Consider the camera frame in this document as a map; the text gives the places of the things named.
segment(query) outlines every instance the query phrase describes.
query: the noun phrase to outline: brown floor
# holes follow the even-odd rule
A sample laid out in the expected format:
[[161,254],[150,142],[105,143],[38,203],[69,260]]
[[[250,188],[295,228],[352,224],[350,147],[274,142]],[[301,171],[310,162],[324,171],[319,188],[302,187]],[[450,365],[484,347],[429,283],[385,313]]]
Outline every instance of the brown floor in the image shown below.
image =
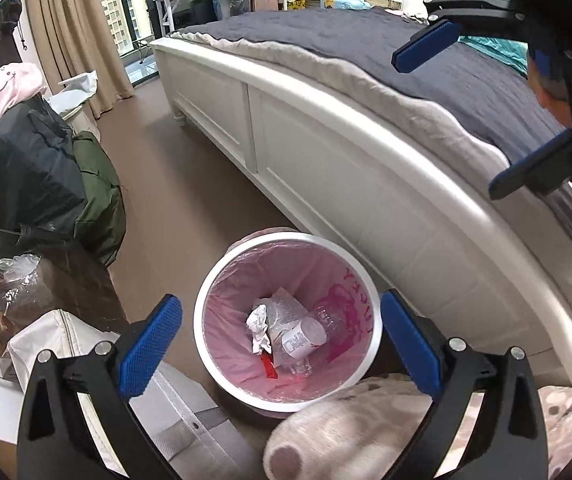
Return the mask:
[[192,312],[202,281],[231,243],[290,222],[204,134],[173,119],[159,79],[138,86],[98,126],[125,190],[128,229],[110,271],[128,319],[146,317],[166,293],[180,298],[184,324],[164,360],[234,410],[236,426],[263,449],[275,422],[242,410],[216,387],[195,347]]

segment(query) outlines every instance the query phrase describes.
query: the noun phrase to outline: trash can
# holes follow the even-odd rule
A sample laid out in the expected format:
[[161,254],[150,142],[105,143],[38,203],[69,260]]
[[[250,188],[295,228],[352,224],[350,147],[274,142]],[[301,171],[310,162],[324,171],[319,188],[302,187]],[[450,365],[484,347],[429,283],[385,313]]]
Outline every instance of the trash can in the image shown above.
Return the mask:
[[[302,378],[278,368],[269,379],[251,352],[246,318],[257,298],[284,288],[308,310],[319,302],[339,308],[347,336],[310,356]],[[309,234],[271,232],[233,245],[206,277],[197,296],[194,335],[204,365],[219,386],[268,416],[283,417],[359,381],[380,345],[380,299],[357,259]]]

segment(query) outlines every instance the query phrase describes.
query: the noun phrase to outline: gray blanket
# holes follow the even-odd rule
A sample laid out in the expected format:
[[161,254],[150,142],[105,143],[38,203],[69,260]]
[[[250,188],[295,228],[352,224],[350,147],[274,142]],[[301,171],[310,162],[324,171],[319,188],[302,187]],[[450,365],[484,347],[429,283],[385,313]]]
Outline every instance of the gray blanket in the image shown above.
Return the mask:
[[[562,130],[538,105],[518,72],[465,44],[454,44],[413,73],[396,72],[390,64],[393,51],[421,28],[377,7],[359,11],[311,8],[254,12],[188,27],[181,33],[208,34],[216,40],[275,41],[346,60],[387,87],[440,104],[468,133],[498,147],[511,164]],[[572,240],[572,190],[563,186],[541,199]]]

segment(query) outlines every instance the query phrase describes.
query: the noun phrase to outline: silver bolt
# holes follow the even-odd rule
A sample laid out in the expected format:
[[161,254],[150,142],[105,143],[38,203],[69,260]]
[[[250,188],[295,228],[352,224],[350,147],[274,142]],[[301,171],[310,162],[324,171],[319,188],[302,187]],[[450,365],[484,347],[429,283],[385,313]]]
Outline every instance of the silver bolt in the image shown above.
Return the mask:
[[526,357],[526,353],[524,352],[524,350],[519,348],[518,346],[514,346],[511,348],[511,355],[518,361],[521,361]]
[[448,340],[450,346],[455,352],[463,352],[466,349],[466,341],[461,337],[453,337]]
[[106,355],[111,351],[112,343],[110,341],[100,341],[95,345],[95,353],[97,355]]
[[50,360],[50,350],[42,350],[37,354],[37,360],[41,363],[46,363]]

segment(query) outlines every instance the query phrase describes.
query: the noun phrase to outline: white bed frame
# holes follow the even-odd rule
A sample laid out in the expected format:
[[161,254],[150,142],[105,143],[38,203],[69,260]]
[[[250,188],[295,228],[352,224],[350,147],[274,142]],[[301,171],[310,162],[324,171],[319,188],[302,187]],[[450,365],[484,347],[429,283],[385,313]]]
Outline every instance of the white bed frame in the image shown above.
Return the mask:
[[188,117],[295,225],[355,254],[446,337],[572,384],[572,314],[496,210],[407,135],[284,68],[183,40],[152,44]]

